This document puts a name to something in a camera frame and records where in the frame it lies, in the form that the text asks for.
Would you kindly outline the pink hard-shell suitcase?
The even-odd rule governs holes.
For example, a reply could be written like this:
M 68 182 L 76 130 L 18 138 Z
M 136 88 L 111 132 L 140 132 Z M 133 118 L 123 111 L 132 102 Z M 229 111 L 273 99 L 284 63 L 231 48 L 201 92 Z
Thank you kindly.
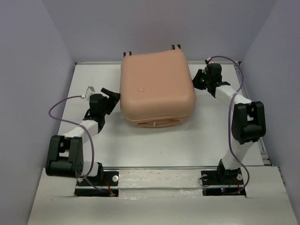
M 171 50 L 125 53 L 120 67 L 120 111 L 136 126 L 155 128 L 185 123 L 195 108 L 195 90 L 181 46 Z

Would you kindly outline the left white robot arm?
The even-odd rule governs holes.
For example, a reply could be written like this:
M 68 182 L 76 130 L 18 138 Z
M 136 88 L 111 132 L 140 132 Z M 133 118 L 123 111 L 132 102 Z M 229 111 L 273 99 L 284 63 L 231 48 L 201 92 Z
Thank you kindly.
M 51 137 L 45 171 L 48 176 L 88 179 L 91 184 L 99 185 L 104 179 L 104 169 L 101 163 L 95 161 L 92 138 L 102 131 L 105 117 L 118 104 L 120 94 L 105 88 L 96 93 L 89 86 L 84 94 L 72 98 L 88 100 L 89 108 L 80 123 L 57 118 L 51 111 L 48 112 L 52 119 L 72 124 L 75 128 L 63 135 Z

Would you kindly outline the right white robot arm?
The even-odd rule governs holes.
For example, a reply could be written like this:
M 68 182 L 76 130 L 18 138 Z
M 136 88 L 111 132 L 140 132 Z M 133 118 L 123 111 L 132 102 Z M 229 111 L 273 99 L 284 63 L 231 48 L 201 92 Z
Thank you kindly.
M 266 134 L 264 104 L 245 98 L 230 83 L 223 81 L 222 67 L 218 63 L 208 63 L 204 69 L 199 69 L 193 85 L 228 106 L 229 150 L 220 159 L 216 170 L 202 171 L 202 185 L 226 186 L 234 180 L 243 184 L 241 163 L 252 145 Z

